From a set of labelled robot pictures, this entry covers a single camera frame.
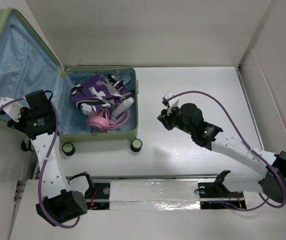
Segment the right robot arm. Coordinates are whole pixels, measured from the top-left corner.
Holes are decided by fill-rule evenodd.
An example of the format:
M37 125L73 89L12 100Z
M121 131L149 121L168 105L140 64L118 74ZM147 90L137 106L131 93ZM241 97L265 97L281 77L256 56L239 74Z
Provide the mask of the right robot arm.
M215 180L214 191L220 197L230 192L254 192L282 203L286 198L286 151L274 153L246 147L220 127L204 121L202 111L194 103L164 101L165 109L158 116L163 126L171 131L179 129L190 135L192 141L209 151L223 154L247 166L253 174L222 171Z

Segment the pink headphones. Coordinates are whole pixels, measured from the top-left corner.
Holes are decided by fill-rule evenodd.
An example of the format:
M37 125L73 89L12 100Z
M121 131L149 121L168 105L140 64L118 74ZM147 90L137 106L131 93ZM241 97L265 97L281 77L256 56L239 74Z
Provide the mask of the pink headphones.
M108 109L88 114L86 123L99 132L121 129L129 119L129 110L124 111L118 118L112 116Z

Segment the metal base rail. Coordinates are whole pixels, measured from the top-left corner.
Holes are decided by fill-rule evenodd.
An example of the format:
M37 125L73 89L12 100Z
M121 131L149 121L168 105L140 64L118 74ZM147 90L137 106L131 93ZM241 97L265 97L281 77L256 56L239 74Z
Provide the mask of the metal base rail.
M90 209L176 211L246 209L242 192L212 191L213 177L93 177Z

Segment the white plastic bottle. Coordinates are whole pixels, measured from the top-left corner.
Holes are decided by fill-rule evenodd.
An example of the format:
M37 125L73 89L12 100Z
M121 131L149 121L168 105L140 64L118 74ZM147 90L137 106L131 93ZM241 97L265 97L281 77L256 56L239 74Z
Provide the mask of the white plastic bottle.
M120 114L128 110L134 102L135 100L133 97L125 99L111 112L111 115L115 118L118 117Z

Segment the green suitcase blue lining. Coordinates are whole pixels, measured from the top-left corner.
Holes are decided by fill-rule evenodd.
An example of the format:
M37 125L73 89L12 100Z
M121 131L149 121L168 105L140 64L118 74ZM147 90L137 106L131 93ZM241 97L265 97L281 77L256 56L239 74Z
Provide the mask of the green suitcase blue lining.
M72 105L70 91L96 74L116 77L133 92L139 93L136 72L131 67L71 68L63 70L59 61L29 22L16 9L0 9L0 98L17 99L37 90L53 92L53 103L59 116L59 136L63 143L128 139L133 151L138 142L138 105L129 108L125 126L99 132L86 124L85 116ZM0 115L6 124L8 116Z

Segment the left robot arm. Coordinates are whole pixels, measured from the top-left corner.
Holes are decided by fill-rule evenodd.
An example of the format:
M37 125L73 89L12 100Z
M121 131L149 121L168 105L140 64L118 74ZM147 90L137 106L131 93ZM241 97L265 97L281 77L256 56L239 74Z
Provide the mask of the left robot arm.
M25 133L35 150L40 169L37 214L53 227L72 229L88 212L86 199L96 190L87 172L73 176L74 184L67 180L60 156L59 117L46 94L37 90L17 99L0 98L0 114L11 118L8 127Z

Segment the purple camouflage cloth bag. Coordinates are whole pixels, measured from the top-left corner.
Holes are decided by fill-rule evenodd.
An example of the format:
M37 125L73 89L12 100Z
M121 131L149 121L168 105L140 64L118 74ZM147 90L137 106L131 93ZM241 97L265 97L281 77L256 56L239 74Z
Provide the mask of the purple camouflage cloth bag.
M95 74L70 90L70 101L84 115L98 113L133 97L135 91L114 74Z

